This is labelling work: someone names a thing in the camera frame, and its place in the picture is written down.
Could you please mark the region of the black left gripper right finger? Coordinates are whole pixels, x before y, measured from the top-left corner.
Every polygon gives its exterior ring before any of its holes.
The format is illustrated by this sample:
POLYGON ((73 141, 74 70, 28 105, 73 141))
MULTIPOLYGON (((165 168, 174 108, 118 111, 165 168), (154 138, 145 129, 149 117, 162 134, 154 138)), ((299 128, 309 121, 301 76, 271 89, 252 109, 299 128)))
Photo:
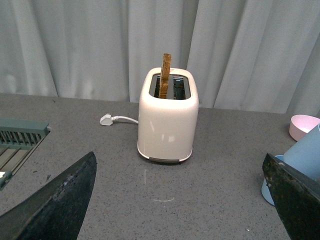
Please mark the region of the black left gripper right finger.
POLYGON ((320 238, 320 183, 267 153, 263 174, 290 239, 320 238))

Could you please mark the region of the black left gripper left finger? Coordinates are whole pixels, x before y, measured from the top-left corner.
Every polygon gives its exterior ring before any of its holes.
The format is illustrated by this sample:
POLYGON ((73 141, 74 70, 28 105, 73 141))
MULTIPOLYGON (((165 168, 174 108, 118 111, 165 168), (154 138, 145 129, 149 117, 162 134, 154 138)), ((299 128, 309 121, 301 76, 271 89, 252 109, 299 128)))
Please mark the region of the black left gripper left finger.
POLYGON ((92 196, 97 160, 89 152, 0 217, 2 240, 75 240, 92 196))

